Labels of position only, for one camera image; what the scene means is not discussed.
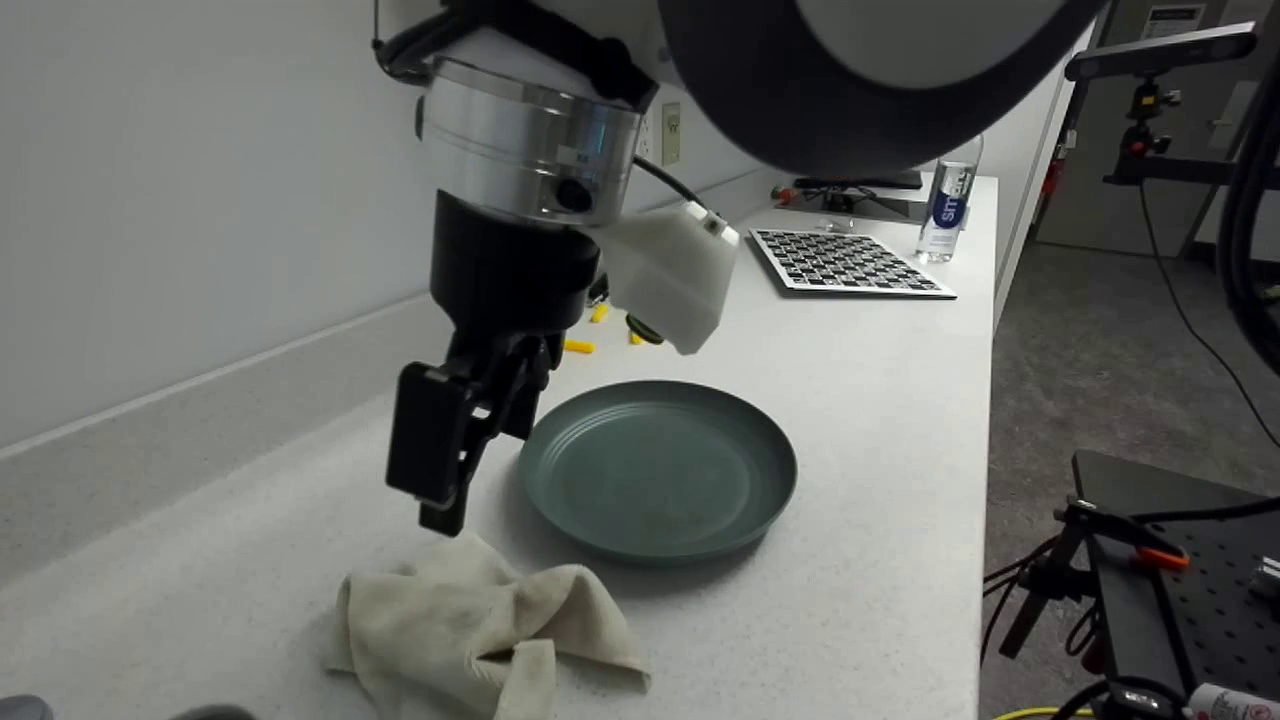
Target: bottle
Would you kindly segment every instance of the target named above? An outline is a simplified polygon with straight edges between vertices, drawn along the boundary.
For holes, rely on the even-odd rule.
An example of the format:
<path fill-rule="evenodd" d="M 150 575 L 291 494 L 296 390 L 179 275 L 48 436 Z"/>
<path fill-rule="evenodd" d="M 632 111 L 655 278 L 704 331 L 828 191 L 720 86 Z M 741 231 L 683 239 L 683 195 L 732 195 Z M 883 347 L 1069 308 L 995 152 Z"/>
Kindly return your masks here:
<path fill-rule="evenodd" d="M 930 165 L 929 215 L 918 222 L 918 254 L 929 262 L 946 262 L 957 254 L 979 160 L 984 136 L 961 145 L 957 152 Z"/>

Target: crumpled cloth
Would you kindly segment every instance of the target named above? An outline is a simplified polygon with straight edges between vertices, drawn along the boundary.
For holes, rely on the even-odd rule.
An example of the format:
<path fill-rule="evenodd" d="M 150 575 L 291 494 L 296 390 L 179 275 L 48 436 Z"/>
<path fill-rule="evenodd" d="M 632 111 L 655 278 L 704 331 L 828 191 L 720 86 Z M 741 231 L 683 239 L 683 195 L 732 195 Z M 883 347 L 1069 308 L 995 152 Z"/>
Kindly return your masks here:
<path fill-rule="evenodd" d="M 560 650 L 648 683 L 641 640 L 586 569 L 514 575 L 479 540 L 430 540 L 386 575 L 342 579 L 319 654 L 354 675 L 382 720 L 411 715 L 425 696 L 552 720 Z"/>

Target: black cable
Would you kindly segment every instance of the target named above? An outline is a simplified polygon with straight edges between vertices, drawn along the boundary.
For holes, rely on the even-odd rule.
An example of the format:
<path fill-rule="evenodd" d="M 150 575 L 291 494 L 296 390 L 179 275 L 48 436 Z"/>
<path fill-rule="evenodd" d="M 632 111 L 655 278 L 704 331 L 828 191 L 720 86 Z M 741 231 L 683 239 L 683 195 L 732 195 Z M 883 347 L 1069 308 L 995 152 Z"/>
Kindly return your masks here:
<path fill-rule="evenodd" d="M 1096 620 L 1098 620 L 1098 608 L 1092 604 L 1069 633 L 1069 645 L 1062 645 L 1069 654 L 1087 650 L 1087 645 L 1096 640 Z"/>
<path fill-rule="evenodd" d="M 984 583 L 995 583 L 995 579 L 1004 579 L 1004 575 L 1024 573 L 1024 569 L 1028 569 L 1033 559 L 1041 559 L 1047 547 L 1050 547 L 1050 540 L 1036 543 L 1028 554 L 1020 554 L 1020 559 L 1013 559 L 1013 564 L 1004 564 L 1004 569 L 986 573 L 986 575 L 984 575 Z"/>
<path fill-rule="evenodd" d="M 648 165 L 643 155 L 632 155 L 636 168 L 643 168 L 648 177 L 662 178 L 675 195 L 704 203 L 689 182 L 679 182 L 675 177 L 667 177 L 662 168 Z"/>
<path fill-rule="evenodd" d="M 986 573 L 984 601 L 986 601 L 986 597 L 995 597 L 995 590 L 999 590 L 999 601 L 995 601 L 995 613 L 986 615 L 979 659 L 984 659 L 984 654 L 986 654 L 986 646 L 993 646 L 995 620 L 999 620 L 999 613 L 1004 613 L 1004 604 L 1008 604 L 1013 587 L 1028 575 L 1028 569 L 1033 569 L 1042 553 L 1050 553 L 1050 543 L 1057 543 L 1057 536 L 1050 536 L 1050 540 L 1042 540 L 1042 543 L 1036 543 L 1024 559 L 1017 559 L 1017 564 L 1004 564 L 1004 569 Z"/>
<path fill-rule="evenodd" d="M 1017 573 L 1008 583 L 1004 583 L 1004 590 L 999 590 L 999 601 L 995 601 L 995 608 L 993 608 L 993 615 L 986 615 L 986 628 L 984 628 L 984 646 L 979 646 L 979 659 L 986 659 L 986 646 L 993 646 L 993 637 L 995 637 L 995 620 L 999 620 L 999 613 L 1004 613 L 1004 604 L 1008 604 L 1008 597 L 1013 597 L 1013 587 L 1024 579 L 1024 573 Z"/>
<path fill-rule="evenodd" d="M 1154 691 L 1154 696 L 1162 696 L 1171 706 L 1185 706 L 1185 696 L 1171 691 L 1169 683 L 1154 683 L 1154 678 L 1143 678 L 1143 675 L 1106 675 L 1106 678 L 1096 678 L 1096 683 L 1087 683 L 1083 691 L 1075 691 L 1062 706 L 1057 706 L 1050 720 L 1072 720 L 1075 710 L 1083 710 L 1083 704 L 1106 696 L 1116 683 L 1121 683 L 1121 687 Z"/>
<path fill-rule="evenodd" d="M 1177 315 L 1185 319 L 1188 336 L 1227 373 L 1227 380 L 1237 384 L 1241 398 L 1249 402 L 1255 426 L 1280 449 L 1280 436 L 1273 431 L 1273 422 L 1265 418 L 1265 413 L 1255 408 L 1255 398 L 1249 396 L 1249 387 L 1244 387 L 1244 380 L 1237 375 L 1237 368 L 1230 368 L 1230 363 L 1194 331 L 1194 324 L 1188 319 L 1188 308 L 1185 308 L 1185 301 L 1177 296 L 1171 275 L 1169 275 L 1169 268 L 1162 268 L 1162 260 L 1160 260 L 1160 239 L 1154 239 L 1154 222 L 1152 222 L 1149 188 L 1137 182 L 1137 191 L 1139 191 L 1139 207 L 1143 207 L 1143 222 L 1149 222 L 1152 260 L 1154 260 L 1154 271 L 1160 271 L 1160 278 L 1162 278 L 1162 291 L 1169 291 Z"/>

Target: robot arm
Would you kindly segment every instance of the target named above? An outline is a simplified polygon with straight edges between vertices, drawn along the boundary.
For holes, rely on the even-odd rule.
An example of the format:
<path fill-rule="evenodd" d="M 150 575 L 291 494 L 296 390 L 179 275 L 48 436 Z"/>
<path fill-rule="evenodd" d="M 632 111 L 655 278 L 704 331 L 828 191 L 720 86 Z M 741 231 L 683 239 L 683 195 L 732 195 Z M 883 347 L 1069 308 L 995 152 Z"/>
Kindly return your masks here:
<path fill-rule="evenodd" d="M 443 0 L 377 38 L 379 69 L 425 86 L 419 136 L 443 168 L 430 296 L 457 324 L 440 368 L 398 373 L 386 484 L 457 536 L 483 443 L 531 431 L 603 268 L 612 301 L 679 351 L 715 326 L 741 236 L 700 203 L 618 218 L 658 79 L 679 75 L 763 165 L 905 168 L 995 124 L 1098 4 Z M 658 252 L 679 271 L 655 275 Z"/>

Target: floor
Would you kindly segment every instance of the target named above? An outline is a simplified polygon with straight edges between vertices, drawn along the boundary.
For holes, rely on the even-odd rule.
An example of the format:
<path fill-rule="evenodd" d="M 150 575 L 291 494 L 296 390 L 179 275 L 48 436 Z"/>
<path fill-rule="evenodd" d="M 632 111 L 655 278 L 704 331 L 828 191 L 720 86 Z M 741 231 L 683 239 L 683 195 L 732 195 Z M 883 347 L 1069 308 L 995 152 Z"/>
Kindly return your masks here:
<path fill-rule="evenodd" d="M 1169 260 L 1169 271 L 1192 324 L 1280 431 L 1280 380 L 1237 331 L 1217 271 L 1188 260 Z M 1057 532 L 1050 509 L 1072 492 L 1075 449 L 1280 492 L 1280 451 L 1177 319 L 1154 262 L 1033 243 L 995 331 L 986 569 Z M 986 654 L 986 715 L 1059 704 L 1092 683 L 1062 654 L 1075 615 L 1050 608 L 1020 659 Z"/>

